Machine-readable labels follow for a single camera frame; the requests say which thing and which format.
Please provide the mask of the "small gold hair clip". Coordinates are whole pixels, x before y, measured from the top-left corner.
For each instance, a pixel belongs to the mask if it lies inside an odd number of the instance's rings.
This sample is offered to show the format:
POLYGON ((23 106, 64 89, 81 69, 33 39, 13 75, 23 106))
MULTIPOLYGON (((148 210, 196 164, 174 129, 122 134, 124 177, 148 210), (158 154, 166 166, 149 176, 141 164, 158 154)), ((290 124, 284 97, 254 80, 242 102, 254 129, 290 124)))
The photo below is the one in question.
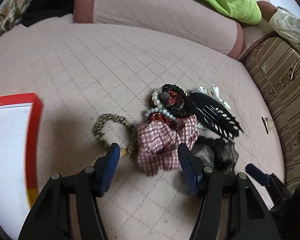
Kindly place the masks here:
POLYGON ((261 120, 264 124, 266 133, 269 134, 274 128, 275 128, 275 124, 272 118, 268 118, 268 117, 261 117, 261 120))

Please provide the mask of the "red dotted scrunchie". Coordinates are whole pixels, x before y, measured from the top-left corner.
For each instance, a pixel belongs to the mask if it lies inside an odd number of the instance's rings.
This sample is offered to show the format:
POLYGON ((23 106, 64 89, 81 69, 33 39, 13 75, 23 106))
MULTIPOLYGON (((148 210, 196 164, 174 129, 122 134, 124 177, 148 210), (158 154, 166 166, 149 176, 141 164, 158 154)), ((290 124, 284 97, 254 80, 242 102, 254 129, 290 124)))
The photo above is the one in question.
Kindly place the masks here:
POLYGON ((151 96, 152 108, 145 113, 149 122, 159 121, 175 129, 180 119, 189 117, 185 111, 187 94, 177 85, 164 84, 154 90, 151 96))

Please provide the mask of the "white dotted scrunchie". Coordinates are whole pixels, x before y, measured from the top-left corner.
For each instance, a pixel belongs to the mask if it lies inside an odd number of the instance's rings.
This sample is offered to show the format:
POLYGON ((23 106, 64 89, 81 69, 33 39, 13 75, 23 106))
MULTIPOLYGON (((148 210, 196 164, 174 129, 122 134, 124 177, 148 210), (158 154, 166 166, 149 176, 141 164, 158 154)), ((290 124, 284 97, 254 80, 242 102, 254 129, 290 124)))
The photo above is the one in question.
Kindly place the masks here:
POLYGON ((208 87, 197 87, 196 91, 208 94, 209 96, 213 97, 215 100, 217 100, 219 103, 221 103, 229 112, 231 111, 230 105, 220 98, 219 96, 219 88, 217 85, 209 85, 208 87))

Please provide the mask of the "cream white garment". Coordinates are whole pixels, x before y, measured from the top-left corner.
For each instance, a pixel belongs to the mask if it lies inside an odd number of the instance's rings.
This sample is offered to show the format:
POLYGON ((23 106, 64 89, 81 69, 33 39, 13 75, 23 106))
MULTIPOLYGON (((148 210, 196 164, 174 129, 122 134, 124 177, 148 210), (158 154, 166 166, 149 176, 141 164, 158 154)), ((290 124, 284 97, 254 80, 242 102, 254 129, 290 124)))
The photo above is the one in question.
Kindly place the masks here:
POLYGON ((289 10, 278 7, 269 20, 270 26, 300 51, 300 18, 289 10))

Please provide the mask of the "red shallow box tray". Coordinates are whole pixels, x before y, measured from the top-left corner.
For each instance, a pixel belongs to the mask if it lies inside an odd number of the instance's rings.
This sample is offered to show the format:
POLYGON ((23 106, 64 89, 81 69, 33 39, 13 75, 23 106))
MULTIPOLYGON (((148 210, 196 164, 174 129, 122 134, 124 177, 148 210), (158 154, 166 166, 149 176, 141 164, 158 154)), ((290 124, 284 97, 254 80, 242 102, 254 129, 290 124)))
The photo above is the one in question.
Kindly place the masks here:
POLYGON ((0 96, 0 233, 18 239, 38 196, 36 152, 43 103, 34 93, 0 96))

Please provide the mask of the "black hair comb clip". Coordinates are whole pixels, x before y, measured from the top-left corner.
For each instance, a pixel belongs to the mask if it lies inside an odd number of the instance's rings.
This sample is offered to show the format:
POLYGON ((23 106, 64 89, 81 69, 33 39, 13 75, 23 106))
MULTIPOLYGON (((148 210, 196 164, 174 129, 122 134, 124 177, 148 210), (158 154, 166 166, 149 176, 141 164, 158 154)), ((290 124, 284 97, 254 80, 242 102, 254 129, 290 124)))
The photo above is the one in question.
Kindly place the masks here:
POLYGON ((234 142, 243 132, 236 118, 215 98, 200 91, 192 91, 185 99, 185 111, 223 139, 234 142))

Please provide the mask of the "red white plaid scrunchie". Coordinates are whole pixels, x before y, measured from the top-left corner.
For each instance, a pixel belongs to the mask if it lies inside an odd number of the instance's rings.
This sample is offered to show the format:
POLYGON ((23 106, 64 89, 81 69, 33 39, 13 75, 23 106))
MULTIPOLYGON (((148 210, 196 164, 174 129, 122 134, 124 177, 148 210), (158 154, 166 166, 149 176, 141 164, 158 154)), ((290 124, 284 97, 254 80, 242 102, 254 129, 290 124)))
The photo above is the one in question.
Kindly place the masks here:
POLYGON ((199 129, 195 115, 180 119, 175 124, 176 128, 172 129, 168 124, 155 120, 137 127, 137 163, 147 176, 154 176, 160 170, 180 170, 179 145, 186 144, 191 150, 197 141, 199 129))

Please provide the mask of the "pink quilted bolster pillow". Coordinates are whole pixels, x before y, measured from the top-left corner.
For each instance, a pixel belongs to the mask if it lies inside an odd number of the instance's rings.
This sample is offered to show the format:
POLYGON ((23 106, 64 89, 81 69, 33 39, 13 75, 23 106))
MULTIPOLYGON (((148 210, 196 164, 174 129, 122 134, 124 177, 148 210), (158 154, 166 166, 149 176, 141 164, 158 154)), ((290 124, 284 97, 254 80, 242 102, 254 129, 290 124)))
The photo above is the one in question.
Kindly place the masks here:
POLYGON ((232 59, 243 48, 241 25, 200 0, 75 0, 75 23, 107 23, 181 37, 232 59))

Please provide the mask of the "grey furry scrunchie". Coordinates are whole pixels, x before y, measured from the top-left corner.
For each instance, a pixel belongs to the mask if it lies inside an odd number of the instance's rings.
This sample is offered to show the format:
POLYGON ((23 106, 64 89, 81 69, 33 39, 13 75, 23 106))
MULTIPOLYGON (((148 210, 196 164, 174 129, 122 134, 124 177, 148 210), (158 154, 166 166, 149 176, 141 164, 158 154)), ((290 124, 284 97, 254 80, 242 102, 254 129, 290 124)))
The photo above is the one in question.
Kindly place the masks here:
POLYGON ((233 143, 223 138, 198 137, 191 150, 205 166, 211 166, 224 175, 234 175, 239 155, 233 143))

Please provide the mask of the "leaf patterned cloth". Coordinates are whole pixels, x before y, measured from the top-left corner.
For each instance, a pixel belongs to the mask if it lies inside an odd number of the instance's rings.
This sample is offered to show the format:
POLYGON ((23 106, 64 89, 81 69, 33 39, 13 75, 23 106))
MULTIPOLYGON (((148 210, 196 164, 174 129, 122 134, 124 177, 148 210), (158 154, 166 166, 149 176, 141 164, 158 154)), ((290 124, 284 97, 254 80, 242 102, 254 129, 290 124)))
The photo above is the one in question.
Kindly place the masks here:
POLYGON ((22 19, 32 0, 9 0, 0 11, 0 37, 22 19))

